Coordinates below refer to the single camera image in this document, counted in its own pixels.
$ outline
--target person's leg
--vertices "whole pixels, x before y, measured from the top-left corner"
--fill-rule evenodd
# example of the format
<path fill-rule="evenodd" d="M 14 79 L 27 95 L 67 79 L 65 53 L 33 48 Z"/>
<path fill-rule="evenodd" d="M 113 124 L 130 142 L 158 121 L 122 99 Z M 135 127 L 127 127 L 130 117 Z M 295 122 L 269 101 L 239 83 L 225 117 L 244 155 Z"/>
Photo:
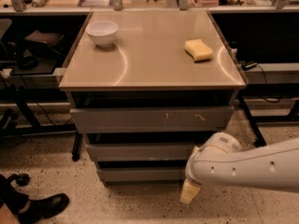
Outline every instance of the person's leg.
<path fill-rule="evenodd" d="M 27 204 L 29 196 L 16 191 L 7 179 L 0 175 L 0 198 L 14 214 Z"/>
<path fill-rule="evenodd" d="M 41 218 L 54 217 L 64 211 L 69 203 L 64 193 L 43 200 L 30 200 L 28 195 L 16 191 L 2 175 L 0 175 L 0 200 L 18 216 L 21 224 L 32 224 Z"/>
<path fill-rule="evenodd" d="M 0 200 L 0 223 L 20 224 L 19 220 L 10 212 L 5 203 Z"/>

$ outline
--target terrazzo floor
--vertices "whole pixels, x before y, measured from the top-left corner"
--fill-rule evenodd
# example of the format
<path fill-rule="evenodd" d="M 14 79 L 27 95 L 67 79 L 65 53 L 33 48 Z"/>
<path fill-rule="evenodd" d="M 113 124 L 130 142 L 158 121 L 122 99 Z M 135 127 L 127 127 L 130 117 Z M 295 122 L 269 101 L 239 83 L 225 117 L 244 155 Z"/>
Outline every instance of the terrazzo floor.
<path fill-rule="evenodd" d="M 61 119 L 50 114 L 52 119 Z M 261 127 L 269 145 L 299 136 L 296 126 Z M 251 149 L 255 136 L 244 112 L 237 109 L 226 133 Z M 27 173 L 28 186 L 16 189 L 31 199 L 59 192 L 70 198 L 57 217 L 41 224 L 195 224 L 299 223 L 299 194 L 261 189 L 207 187 L 190 205 L 179 202 L 182 184 L 142 183 L 104 187 L 83 143 L 80 159 L 72 161 L 73 133 L 11 137 L 0 143 L 0 172 Z"/>

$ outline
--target black pants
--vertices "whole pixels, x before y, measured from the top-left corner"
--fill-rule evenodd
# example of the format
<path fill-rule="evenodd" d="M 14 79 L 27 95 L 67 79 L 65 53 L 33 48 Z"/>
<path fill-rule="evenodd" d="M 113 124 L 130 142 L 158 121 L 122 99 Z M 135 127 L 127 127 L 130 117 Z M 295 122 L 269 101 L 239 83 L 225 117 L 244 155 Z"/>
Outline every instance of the black pants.
<path fill-rule="evenodd" d="M 23 209 L 28 201 L 28 195 L 16 191 L 7 179 L 0 175 L 0 207 L 5 203 L 9 210 L 16 214 Z"/>

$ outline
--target table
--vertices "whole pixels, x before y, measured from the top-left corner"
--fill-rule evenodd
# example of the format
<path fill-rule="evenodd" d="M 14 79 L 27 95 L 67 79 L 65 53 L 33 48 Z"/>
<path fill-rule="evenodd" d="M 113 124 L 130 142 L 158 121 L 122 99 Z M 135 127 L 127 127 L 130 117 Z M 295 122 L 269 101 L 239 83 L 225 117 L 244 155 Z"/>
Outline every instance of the table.
<path fill-rule="evenodd" d="M 59 85 L 104 184 L 184 179 L 193 146 L 225 129 L 246 87 L 204 9 L 96 10 L 120 29 L 109 48 L 84 34 Z M 184 50 L 203 39 L 211 60 Z"/>

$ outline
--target beige tabletop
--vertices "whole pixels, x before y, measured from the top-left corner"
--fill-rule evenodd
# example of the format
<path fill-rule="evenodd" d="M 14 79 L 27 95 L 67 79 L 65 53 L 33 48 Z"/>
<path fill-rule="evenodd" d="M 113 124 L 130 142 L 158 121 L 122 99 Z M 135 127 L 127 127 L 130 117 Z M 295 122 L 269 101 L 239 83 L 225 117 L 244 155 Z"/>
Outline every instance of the beige tabletop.
<path fill-rule="evenodd" d="M 98 10 L 90 22 L 114 21 L 109 48 L 83 34 L 60 83 L 63 91 L 215 90 L 246 86 L 204 9 Z M 195 63 L 186 40 L 202 39 L 211 60 Z"/>

